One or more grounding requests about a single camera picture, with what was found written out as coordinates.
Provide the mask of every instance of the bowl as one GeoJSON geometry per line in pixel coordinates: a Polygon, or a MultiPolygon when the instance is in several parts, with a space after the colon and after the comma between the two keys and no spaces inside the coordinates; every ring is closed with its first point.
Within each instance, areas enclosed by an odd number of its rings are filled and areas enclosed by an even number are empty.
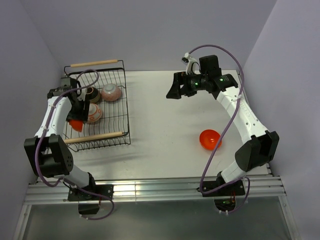
{"type": "Polygon", "coordinates": [[[102,110],[95,103],[90,103],[87,123],[94,123],[102,116],[102,110]]]}
{"type": "Polygon", "coordinates": [[[114,102],[121,97],[121,94],[121,89],[113,83],[103,86],[101,92],[102,98],[108,102],[114,102]]]}
{"type": "Polygon", "coordinates": [[[212,151],[217,145],[219,138],[220,138],[220,134],[218,132],[212,129],[207,129],[200,134],[199,141],[202,147],[212,151]]]}
{"type": "Polygon", "coordinates": [[[85,99],[89,100],[90,103],[95,104],[100,100],[100,97],[101,93],[95,87],[91,86],[86,89],[85,99]]]}

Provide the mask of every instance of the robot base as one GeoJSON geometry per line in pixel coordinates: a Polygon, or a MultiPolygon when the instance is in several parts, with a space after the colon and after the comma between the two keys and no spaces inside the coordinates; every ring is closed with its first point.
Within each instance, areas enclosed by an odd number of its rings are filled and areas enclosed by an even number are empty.
{"type": "MultiPolygon", "coordinates": [[[[95,193],[106,196],[112,199],[114,194],[114,186],[112,184],[99,184],[95,186],[95,193]]],[[[69,191],[68,194],[69,202],[79,201],[101,201],[100,197],[87,195],[80,190],[74,188],[69,191]]],[[[94,215],[100,209],[99,203],[79,203],[78,211],[81,215],[94,215]]]]}
{"type": "MultiPolygon", "coordinates": [[[[224,181],[223,183],[220,181],[219,177],[217,178],[216,181],[204,181],[202,185],[202,190],[203,192],[207,192],[221,186],[224,183],[225,183],[224,181]]],[[[236,181],[235,183],[225,186],[213,193],[202,194],[202,197],[226,197],[226,196],[231,196],[232,194],[235,194],[236,196],[243,196],[246,194],[245,187],[242,180],[236,181]]]]}

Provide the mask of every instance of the orange bowl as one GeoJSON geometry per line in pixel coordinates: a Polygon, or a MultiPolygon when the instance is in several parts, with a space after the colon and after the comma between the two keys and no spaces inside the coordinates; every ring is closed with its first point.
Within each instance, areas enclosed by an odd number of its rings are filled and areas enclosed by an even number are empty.
{"type": "Polygon", "coordinates": [[[200,134],[199,141],[202,147],[212,151],[217,145],[219,138],[220,138],[220,134],[218,132],[212,129],[207,129],[200,134]]]}

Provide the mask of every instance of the wire dish rack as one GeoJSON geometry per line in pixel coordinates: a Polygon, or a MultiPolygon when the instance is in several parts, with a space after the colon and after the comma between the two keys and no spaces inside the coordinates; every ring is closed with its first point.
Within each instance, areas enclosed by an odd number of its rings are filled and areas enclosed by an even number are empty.
{"type": "MultiPolygon", "coordinates": [[[[74,139],[81,137],[88,137],[93,135],[101,135],[108,133],[122,132],[121,136],[110,137],[107,139],[99,140],[86,140],[83,142],[70,143],[67,146],[74,152],[80,150],[96,149],[117,145],[129,145],[131,144],[130,128],[129,128],[129,112],[128,112],[128,99],[127,99],[127,83],[126,73],[123,60],[114,60],[112,63],[122,64],[121,67],[96,69],[99,73],[99,80],[92,86],[98,89],[100,92],[106,84],[117,85],[122,92],[121,97],[113,102],[105,101],[100,98],[96,104],[102,110],[101,118],[96,122],[86,123],[83,126],[82,132],[75,131],[69,123],[66,122],[64,126],[64,139],[74,139]]],[[[71,78],[76,78],[81,71],[66,73],[71,78]]],[[[79,77],[81,86],[86,86],[92,83],[96,79],[94,72],[88,72],[79,77]]]]}

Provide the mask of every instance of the pink bowl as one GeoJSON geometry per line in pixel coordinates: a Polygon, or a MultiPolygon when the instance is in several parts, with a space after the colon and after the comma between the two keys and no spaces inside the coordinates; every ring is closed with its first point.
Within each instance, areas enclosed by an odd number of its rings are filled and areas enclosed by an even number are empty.
{"type": "Polygon", "coordinates": [[[101,91],[102,98],[108,102],[117,100],[121,97],[121,94],[120,88],[113,83],[105,85],[101,91]]]}

